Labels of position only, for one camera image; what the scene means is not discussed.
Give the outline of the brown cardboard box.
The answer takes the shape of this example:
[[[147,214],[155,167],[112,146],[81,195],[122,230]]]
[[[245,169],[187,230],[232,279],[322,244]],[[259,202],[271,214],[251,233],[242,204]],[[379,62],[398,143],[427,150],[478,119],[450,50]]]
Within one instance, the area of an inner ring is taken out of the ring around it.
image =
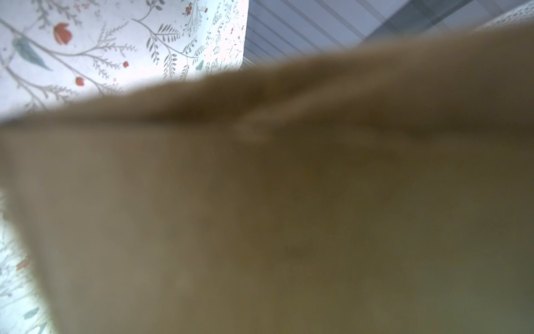
[[[60,333],[532,333],[533,25],[1,124]]]

